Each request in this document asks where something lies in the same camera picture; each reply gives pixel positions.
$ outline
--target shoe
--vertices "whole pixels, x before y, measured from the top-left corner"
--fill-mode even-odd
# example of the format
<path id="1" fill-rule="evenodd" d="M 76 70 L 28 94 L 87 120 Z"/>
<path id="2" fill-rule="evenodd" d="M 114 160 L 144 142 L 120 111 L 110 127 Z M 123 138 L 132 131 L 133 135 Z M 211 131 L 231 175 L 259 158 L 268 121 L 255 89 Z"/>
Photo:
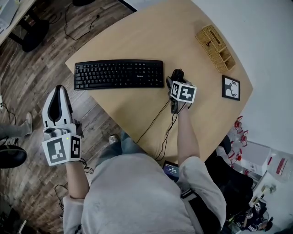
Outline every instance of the shoe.
<path id="1" fill-rule="evenodd" d="M 109 143 L 110 144 L 114 144 L 114 143 L 119 142 L 119 141 L 120 141 L 120 139 L 119 139 L 119 136 L 117 134 L 111 135 L 109 137 Z"/>
<path id="2" fill-rule="evenodd" d="M 33 116 L 30 112 L 27 113 L 26 116 L 26 123 L 29 127 L 29 131 L 27 134 L 31 134 L 33 132 Z"/>

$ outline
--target jeans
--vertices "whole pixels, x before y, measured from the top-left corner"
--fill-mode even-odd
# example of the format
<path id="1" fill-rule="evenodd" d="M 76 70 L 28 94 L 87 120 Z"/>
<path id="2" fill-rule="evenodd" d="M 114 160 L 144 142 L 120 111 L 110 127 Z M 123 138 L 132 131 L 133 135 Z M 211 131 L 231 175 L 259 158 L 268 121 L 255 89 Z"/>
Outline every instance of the jeans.
<path id="1" fill-rule="evenodd" d="M 104 149 L 101 156 L 98 158 L 97 165 L 102 162 L 123 154 L 145 154 L 145 151 L 135 144 L 133 140 L 124 132 L 121 131 L 121 141 L 115 142 Z"/>
<path id="2" fill-rule="evenodd" d="M 21 126 L 0 123 L 0 139 L 3 139 L 5 137 L 20 138 L 29 133 L 31 133 L 31 129 L 30 125 L 27 122 L 24 122 Z"/>

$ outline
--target picture frame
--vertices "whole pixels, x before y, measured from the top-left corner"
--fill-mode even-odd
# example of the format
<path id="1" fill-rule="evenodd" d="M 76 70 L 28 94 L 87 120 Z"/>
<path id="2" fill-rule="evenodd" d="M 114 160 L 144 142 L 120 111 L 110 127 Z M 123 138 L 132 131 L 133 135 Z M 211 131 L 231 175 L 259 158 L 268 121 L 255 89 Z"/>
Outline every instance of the picture frame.
<path id="1" fill-rule="evenodd" d="M 222 75 L 222 97 L 240 100 L 240 81 Z"/>

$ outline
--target smartphone screen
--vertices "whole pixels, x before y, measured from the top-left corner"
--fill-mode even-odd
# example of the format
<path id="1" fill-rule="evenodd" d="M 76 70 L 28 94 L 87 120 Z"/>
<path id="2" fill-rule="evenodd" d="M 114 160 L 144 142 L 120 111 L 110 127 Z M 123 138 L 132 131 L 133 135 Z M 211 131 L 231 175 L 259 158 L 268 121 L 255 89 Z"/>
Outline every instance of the smartphone screen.
<path id="1" fill-rule="evenodd" d="M 171 180 L 177 182 L 179 179 L 179 167 L 177 164 L 165 161 L 163 171 Z"/>

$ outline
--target wicker basket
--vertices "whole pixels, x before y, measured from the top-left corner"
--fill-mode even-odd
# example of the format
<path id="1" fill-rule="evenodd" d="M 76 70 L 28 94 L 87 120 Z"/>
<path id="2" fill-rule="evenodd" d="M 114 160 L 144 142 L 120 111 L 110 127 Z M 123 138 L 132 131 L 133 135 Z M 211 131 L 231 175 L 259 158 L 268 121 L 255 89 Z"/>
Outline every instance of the wicker basket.
<path id="1" fill-rule="evenodd" d="M 235 60 L 229 52 L 225 42 L 212 25 L 203 27 L 195 37 L 205 49 L 220 73 L 229 71 L 235 66 Z"/>

